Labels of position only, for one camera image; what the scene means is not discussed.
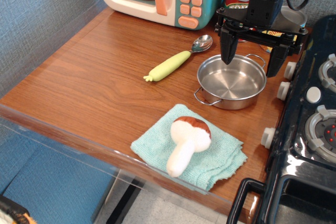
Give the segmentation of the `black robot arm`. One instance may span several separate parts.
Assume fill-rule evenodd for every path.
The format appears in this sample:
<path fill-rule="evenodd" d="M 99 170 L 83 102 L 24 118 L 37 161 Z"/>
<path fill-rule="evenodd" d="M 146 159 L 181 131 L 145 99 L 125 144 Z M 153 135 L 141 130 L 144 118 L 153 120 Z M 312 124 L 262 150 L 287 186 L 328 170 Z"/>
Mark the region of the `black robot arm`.
<path fill-rule="evenodd" d="M 282 13 L 283 2 L 289 0 L 249 0 L 247 8 L 219 8 L 215 32 L 220 37 L 221 59 L 227 65 L 235 57 L 239 39 L 271 47 L 266 75 L 277 75 L 287 56 L 298 54 L 307 30 L 287 19 Z M 294 11 L 303 9 L 309 0 Z"/>

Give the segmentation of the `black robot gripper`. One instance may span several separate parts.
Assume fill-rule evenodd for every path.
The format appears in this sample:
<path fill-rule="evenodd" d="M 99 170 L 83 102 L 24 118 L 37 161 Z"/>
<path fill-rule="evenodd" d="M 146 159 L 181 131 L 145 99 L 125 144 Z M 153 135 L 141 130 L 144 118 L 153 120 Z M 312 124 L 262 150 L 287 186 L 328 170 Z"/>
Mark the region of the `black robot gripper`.
<path fill-rule="evenodd" d="M 277 75 L 288 55 L 300 52 L 307 32 L 281 13 L 283 1 L 249 0 L 246 9 L 217 10 L 216 29 L 225 64 L 233 60 L 239 39 L 272 48 L 266 73 L 269 78 Z"/>

